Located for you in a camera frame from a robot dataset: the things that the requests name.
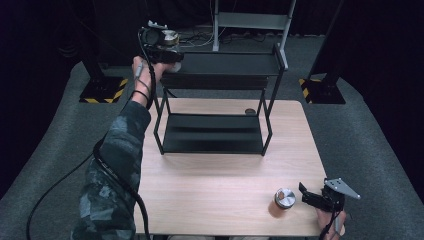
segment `small round object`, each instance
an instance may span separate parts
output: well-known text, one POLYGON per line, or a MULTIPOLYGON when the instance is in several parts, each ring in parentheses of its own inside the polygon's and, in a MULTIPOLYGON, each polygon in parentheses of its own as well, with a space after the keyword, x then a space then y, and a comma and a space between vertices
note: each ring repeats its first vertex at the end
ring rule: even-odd
POLYGON ((280 188, 275 193, 274 201, 279 207, 288 209, 294 205, 296 197, 292 190, 288 188, 280 188))
POLYGON ((255 109, 248 108, 248 109, 246 109, 246 110, 244 111, 244 113, 245 113, 246 115, 255 115, 255 114, 256 114, 256 111, 255 111, 255 109))

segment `table top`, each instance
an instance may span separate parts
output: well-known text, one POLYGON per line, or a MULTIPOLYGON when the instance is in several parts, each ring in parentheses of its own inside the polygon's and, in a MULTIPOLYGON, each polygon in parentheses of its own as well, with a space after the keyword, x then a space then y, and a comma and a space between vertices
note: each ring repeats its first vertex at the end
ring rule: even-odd
MULTIPOLYGON (((258 100, 170 99, 173 112, 243 114, 258 100)), ((302 182, 320 193, 325 171, 302 106, 276 100, 271 113, 273 137, 260 154, 161 155, 153 136, 156 111, 146 131, 139 193, 152 234, 213 236, 317 236, 315 209, 302 202, 302 182), (291 189, 296 203, 282 210, 273 202, 280 188, 291 189)), ((267 136, 265 117, 261 131, 267 136)), ((165 132, 164 113, 159 135, 165 132)), ((137 232, 143 219, 135 207, 137 232)))

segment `gray metal shelf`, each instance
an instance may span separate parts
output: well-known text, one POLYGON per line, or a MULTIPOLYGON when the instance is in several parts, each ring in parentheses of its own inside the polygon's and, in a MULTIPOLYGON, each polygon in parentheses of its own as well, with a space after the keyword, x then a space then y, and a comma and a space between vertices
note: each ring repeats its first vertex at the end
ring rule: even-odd
POLYGON ((295 5, 296 0, 292 0, 287 15, 220 12, 219 0, 215 0, 214 40, 212 50, 219 51, 219 27, 282 30, 283 36, 279 48, 284 61, 285 69, 287 70, 288 63, 284 47, 286 45, 295 5))

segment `person's right hand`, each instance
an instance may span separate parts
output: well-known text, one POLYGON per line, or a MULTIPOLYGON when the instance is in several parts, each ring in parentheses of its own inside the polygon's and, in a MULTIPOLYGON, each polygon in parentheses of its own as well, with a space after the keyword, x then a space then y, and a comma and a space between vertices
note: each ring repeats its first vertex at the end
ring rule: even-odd
MULTIPOLYGON (((327 224, 330 223, 331 221, 331 213, 330 212, 325 212, 319 208, 315 208, 316 212, 317 212, 317 216, 318 216, 318 226, 320 227, 320 229, 324 229, 327 224)), ((345 211, 341 211, 339 216, 339 228, 337 229, 337 232, 340 233, 341 227, 343 226, 345 220, 346 220, 346 212, 345 211)), ((336 233, 336 228, 335 228, 335 220, 333 221, 333 224, 331 225, 330 230, 328 231, 328 233, 326 234, 324 239, 332 239, 332 240, 337 240, 339 239, 339 235, 336 233)))

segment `gray floor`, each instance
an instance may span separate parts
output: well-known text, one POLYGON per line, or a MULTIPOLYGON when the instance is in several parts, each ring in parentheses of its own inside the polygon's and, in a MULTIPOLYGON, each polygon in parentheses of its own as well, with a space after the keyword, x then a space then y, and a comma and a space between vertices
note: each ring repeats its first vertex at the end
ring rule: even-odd
MULTIPOLYGON (((275 41, 277 37, 268 37, 264 42, 234 40, 221 45, 221 51, 269 51, 275 41)), ((277 99, 302 103, 327 176, 342 177, 362 196, 361 200, 347 198, 345 209, 349 219, 344 239, 423 239, 423 204, 361 95, 340 79, 338 87, 346 104, 305 102, 298 81, 308 75, 322 41, 322 37, 288 39, 289 69, 283 76, 277 99)), ((201 47, 205 51, 211 48, 211 45, 201 47)), ((131 79, 129 67, 110 67, 104 72, 108 76, 131 79)), ((81 63, 75 66, 48 132, 0 201, 0 239, 25 239, 26 221, 34 204, 58 179, 83 161, 123 107, 128 91, 116 104, 79 103, 79 95, 88 80, 84 66, 81 63)), ((250 93, 223 91, 176 94, 253 97, 250 93)), ((32 239, 69 238, 78 217, 78 195, 85 167, 66 178, 40 204, 32 220, 32 239)))

